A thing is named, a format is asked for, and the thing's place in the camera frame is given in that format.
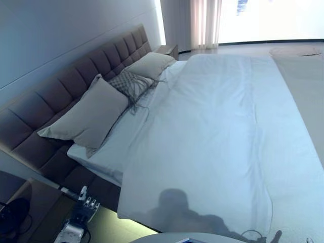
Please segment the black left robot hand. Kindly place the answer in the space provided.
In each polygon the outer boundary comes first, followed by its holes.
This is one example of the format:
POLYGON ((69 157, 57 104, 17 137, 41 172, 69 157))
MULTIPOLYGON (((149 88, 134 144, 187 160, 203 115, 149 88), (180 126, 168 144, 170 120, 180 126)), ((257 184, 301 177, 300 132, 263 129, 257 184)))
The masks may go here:
POLYGON ((100 207, 100 203, 96 199, 87 196, 87 190, 87 186, 82 187, 72 210, 71 221, 76 224, 89 223, 100 207))

